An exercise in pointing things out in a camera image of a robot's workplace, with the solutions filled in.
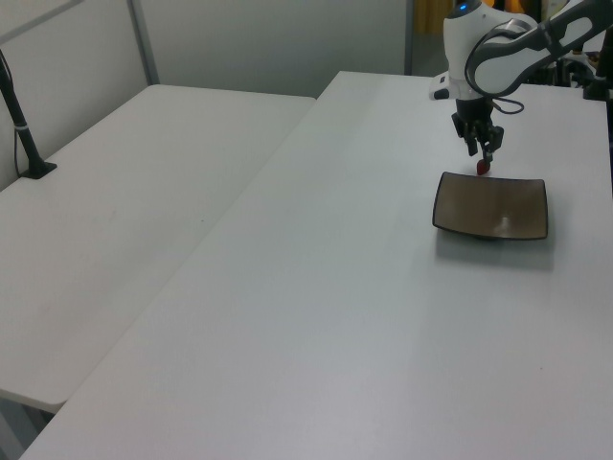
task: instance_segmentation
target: white wall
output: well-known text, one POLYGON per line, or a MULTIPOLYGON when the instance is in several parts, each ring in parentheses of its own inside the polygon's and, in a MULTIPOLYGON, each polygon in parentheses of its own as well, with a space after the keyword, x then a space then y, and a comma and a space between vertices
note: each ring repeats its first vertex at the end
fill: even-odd
POLYGON ((318 97, 340 70, 404 72, 407 0, 134 1, 165 84, 318 97))
MULTIPOLYGON (((147 85, 126 0, 84 0, 0 47, 43 158, 147 85)), ((15 178, 12 120, 0 99, 0 190, 15 178)))

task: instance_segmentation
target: brown tray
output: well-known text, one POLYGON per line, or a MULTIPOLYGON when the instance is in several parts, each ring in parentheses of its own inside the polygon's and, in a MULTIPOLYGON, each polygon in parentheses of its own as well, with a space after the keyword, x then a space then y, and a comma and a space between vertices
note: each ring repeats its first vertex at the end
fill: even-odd
POLYGON ((542 180, 500 179, 444 172, 432 224, 489 240, 544 240, 549 231, 542 180))

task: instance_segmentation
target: red object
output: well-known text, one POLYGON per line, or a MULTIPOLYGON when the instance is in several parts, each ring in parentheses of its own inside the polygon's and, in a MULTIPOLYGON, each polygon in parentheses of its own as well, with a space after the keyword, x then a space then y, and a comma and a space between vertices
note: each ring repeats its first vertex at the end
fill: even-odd
POLYGON ((483 175, 489 171, 489 163, 486 160, 479 160, 477 163, 477 175, 483 175))

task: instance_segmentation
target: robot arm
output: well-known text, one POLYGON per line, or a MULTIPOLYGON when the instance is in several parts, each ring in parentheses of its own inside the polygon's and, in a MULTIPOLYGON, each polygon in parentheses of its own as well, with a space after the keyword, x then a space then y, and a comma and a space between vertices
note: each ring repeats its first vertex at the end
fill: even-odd
POLYGON ((483 151, 478 173, 489 170, 504 129, 494 126, 496 98, 507 96, 534 70, 554 62, 613 24, 613 0, 575 0, 541 24, 523 14, 494 10, 479 0, 444 20, 449 71, 433 79, 430 98, 456 99, 453 122, 472 156, 483 151))

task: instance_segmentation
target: white table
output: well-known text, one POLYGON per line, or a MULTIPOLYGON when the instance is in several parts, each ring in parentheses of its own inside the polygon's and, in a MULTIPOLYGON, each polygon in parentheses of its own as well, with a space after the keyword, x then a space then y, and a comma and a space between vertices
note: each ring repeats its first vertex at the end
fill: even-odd
POLYGON ((56 411, 314 100, 152 86, 0 194, 0 397, 56 411))
POLYGON ((340 74, 23 460, 609 459, 604 105, 516 94, 551 235, 484 242, 431 225, 476 160, 428 84, 340 74))

